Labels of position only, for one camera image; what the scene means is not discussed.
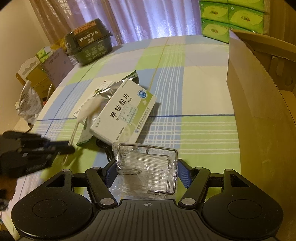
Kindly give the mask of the wire rack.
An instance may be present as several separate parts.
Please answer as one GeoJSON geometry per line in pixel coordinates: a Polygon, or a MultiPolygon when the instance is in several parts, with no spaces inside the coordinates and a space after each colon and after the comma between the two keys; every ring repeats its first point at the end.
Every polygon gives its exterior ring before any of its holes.
{"type": "Polygon", "coordinates": [[[115,143],[113,194],[122,199],[170,199],[177,189],[178,151],[143,144],[115,143]]]}

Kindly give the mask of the crumpled silver plastic bag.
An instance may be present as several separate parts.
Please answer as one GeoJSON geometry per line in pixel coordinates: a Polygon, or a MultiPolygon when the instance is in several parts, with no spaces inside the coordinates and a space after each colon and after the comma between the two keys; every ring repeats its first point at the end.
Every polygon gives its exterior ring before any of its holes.
{"type": "Polygon", "coordinates": [[[28,124],[35,124],[43,108],[43,102],[36,91],[31,87],[31,82],[29,80],[25,83],[15,107],[18,116],[23,118],[28,124]]]}

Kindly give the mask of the white plastic spoon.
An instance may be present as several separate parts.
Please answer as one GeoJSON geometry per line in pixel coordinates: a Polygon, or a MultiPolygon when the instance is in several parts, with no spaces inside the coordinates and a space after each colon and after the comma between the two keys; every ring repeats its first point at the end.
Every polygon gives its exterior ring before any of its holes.
{"type": "Polygon", "coordinates": [[[76,123],[74,126],[74,130],[72,132],[71,138],[69,140],[69,145],[73,144],[74,141],[74,137],[76,135],[79,123],[81,121],[83,121],[84,119],[87,120],[87,118],[89,116],[92,116],[93,113],[99,108],[100,104],[102,102],[102,97],[101,96],[96,96],[96,98],[92,101],[91,104],[88,105],[88,107],[86,109],[84,109],[83,111],[81,111],[81,113],[79,114],[79,116],[76,118],[76,123]]]}

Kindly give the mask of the white green tablet box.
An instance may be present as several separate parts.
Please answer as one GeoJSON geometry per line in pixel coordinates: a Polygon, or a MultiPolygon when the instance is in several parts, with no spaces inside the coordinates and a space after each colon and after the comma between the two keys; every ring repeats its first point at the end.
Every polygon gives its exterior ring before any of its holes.
{"type": "Polygon", "coordinates": [[[136,143],[156,97],[140,85],[126,78],[119,82],[90,132],[108,145],[117,142],[136,143]]]}

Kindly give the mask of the white chair back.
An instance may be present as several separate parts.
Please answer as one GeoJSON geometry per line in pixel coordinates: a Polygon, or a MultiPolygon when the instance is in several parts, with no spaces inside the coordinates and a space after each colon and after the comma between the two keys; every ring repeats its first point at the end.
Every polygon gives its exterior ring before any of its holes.
{"type": "Polygon", "coordinates": [[[18,75],[22,80],[27,81],[27,76],[40,64],[40,60],[37,56],[34,56],[26,60],[20,67],[18,75]]]}

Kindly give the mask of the long white medicine box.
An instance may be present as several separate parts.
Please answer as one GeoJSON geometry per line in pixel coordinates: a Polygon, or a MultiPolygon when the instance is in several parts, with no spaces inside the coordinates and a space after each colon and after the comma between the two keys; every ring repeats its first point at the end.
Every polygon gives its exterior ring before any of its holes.
{"type": "Polygon", "coordinates": [[[74,110],[74,112],[73,112],[74,118],[77,118],[79,116],[79,114],[81,113],[81,111],[86,109],[88,107],[88,105],[91,104],[92,101],[96,98],[97,95],[99,95],[103,90],[111,87],[111,85],[113,85],[114,83],[115,83],[115,81],[104,80],[102,82],[102,84],[100,84],[96,89],[94,89],[89,94],[89,96],[86,99],[84,99],[84,101],[74,110]]]}

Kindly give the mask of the checked tablecloth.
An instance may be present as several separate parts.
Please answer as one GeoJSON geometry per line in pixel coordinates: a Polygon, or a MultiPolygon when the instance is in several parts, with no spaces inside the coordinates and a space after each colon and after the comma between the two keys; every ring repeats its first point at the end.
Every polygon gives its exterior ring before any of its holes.
{"type": "Polygon", "coordinates": [[[191,166],[241,170],[237,126],[226,84],[229,46],[203,36],[125,44],[75,67],[41,111],[33,131],[52,140],[81,136],[75,113],[99,87],[135,71],[91,130],[108,140],[178,150],[191,166]]]}

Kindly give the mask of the dark green noodle bowl box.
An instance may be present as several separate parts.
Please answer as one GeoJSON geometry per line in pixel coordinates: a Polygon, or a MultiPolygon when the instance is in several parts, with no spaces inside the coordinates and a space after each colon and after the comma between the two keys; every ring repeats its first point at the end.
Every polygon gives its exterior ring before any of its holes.
{"type": "Polygon", "coordinates": [[[112,51],[111,36],[100,19],[92,20],[65,36],[66,53],[88,65],[112,51]]]}

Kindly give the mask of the large cardboard box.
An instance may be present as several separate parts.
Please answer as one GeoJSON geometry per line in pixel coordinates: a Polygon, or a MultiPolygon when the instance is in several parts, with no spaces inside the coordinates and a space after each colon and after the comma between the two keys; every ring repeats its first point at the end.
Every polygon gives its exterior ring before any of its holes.
{"type": "Polygon", "coordinates": [[[295,240],[295,45],[230,31],[227,85],[241,174],[283,209],[279,240],[295,240]]]}

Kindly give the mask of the purple curtain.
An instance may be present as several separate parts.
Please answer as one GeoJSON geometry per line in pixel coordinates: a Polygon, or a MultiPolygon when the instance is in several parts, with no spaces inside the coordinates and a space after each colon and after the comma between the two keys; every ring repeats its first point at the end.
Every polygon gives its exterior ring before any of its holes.
{"type": "Polygon", "coordinates": [[[199,1],[31,1],[50,43],[100,19],[112,33],[112,45],[172,36],[201,34],[199,1]]]}

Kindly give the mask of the green tissue pack stack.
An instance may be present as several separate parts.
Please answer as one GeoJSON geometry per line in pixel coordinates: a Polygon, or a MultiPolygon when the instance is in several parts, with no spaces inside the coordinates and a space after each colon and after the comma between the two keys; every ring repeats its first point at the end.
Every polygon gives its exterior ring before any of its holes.
{"type": "Polygon", "coordinates": [[[231,30],[269,33],[269,1],[199,1],[199,6],[202,35],[205,37],[228,43],[231,30]]]}

